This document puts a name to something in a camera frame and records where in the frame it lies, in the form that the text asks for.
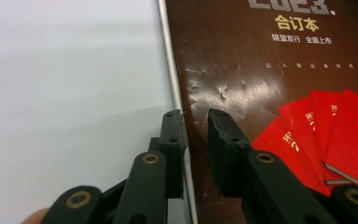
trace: red booklet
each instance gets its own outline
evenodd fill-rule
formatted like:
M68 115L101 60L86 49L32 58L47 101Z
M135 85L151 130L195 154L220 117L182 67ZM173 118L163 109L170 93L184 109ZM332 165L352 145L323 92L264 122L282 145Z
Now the red booklet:
M358 184L358 93L345 90L327 144L326 166Z
M326 148L330 129L336 117L341 93L335 91L310 91L310 109L315 120L315 145L322 159ZM326 184L347 184L350 181L340 175L324 169Z
M302 184L324 195L330 195L329 189L310 167L310 163L304 156L303 150L296 144L293 135L285 129L278 118L257 136L252 142L252 147L279 156Z
M323 163L314 139L314 118L310 111L310 98L302 98L279 108L279 118L286 129L293 134L297 143L303 148L311 166L320 177L324 178Z

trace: white surface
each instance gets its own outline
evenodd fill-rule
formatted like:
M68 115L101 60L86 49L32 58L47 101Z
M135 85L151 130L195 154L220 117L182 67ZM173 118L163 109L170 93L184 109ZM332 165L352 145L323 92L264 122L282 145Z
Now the white surface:
M120 182L172 109L157 1L0 1L0 223Z

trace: black plastic part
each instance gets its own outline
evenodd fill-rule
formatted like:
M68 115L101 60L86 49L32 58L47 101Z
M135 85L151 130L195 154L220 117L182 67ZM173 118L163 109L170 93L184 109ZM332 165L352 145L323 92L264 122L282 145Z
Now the black plastic part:
M180 110L162 117L159 149L167 157L167 198L183 198L183 157L186 149L186 131Z
M123 180L103 193L104 224L112 223L127 180Z
M114 224L166 223L166 170L167 159L157 151L135 158Z
M148 151L159 151L159 138L152 137L150 139Z
M101 191L80 186L67 190L48 210L42 224L95 224L103 222Z
M325 206L339 223L358 224L358 186L335 187Z
M249 224L336 223L274 154L266 151L251 152L246 178L253 186L252 191L247 192L242 200L242 210Z
M248 138L226 112L210 109L208 116L208 157L213 181L225 197L241 198L244 166L252 151Z

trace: book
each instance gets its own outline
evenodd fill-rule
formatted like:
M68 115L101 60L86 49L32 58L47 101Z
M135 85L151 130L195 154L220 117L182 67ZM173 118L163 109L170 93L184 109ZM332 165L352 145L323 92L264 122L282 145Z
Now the book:
M319 179L323 179L323 163L314 139L315 121L310 110L310 98L295 100L278 108L279 118L289 132L293 134L297 143L315 170Z
M332 123L337 114L341 93L335 91L310 91L310 110L313 114L314 139L321 159L325 157L325 148ZM327 169L323 169L324 182L328 185L348 184L349 180Z
M253 141L278 116L279 106L310 90L358 92L358 0L164 3L197 216L200 223L235 222L241 200L218 197L211 177L208 109L228 112Z
M326 149L326 166L358 184L358 93L345 90Z
M310 189L324 195L330 195L330 190L310 165L303 148L297 144L295 137L287 131L279 118L252 142L256 150L266 150L279 156L300 182Z

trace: scratched cover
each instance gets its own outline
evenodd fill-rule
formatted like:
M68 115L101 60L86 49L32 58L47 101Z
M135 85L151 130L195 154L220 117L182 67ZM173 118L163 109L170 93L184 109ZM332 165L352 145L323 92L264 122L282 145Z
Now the scratched cover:
M310 90L358 92L358 0L166 0L200 223L243 223L206 157L207 111L253 141Z

